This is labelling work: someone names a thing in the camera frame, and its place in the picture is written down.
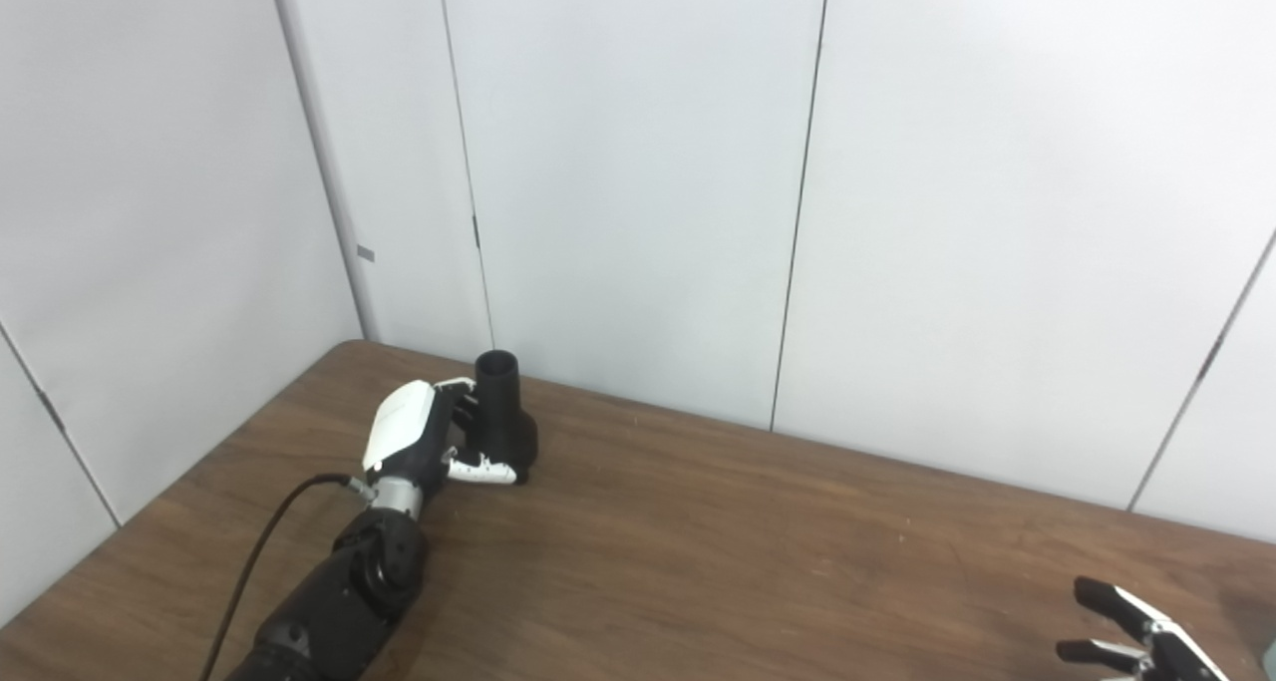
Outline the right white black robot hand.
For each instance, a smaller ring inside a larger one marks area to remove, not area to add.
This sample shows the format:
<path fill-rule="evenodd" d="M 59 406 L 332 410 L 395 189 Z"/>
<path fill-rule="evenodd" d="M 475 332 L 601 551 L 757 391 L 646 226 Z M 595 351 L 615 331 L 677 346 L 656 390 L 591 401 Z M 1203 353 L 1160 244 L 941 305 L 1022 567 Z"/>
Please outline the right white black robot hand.
<path fill-rule="evenodd" d="M 1228 676 L 1208 658 L 1185 627 L 1124 587 L 1092 576 L 1076 576 L 1073 598 L 1085 610 L 1122 627 L 1138 645 L 1099 639 L 1057 643 L 1057 655 L 1065 663 L 1102 666 L 1120 672 L 1122 680 L 1225 680 Z"/>

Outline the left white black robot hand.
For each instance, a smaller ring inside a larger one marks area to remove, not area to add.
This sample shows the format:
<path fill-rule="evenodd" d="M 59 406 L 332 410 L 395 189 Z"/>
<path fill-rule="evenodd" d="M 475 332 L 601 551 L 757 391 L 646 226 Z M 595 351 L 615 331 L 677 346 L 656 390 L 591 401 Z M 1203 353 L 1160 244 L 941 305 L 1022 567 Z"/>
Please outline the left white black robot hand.
<path fill-rule="evenodd" d="M 536 422 L 513 383 L 493 377 L 413 380 L 376 409 L 362 457 L 371 499 L 426 499 L 447 480 L 510 486 L 528 480 L 538 458 Z"/>

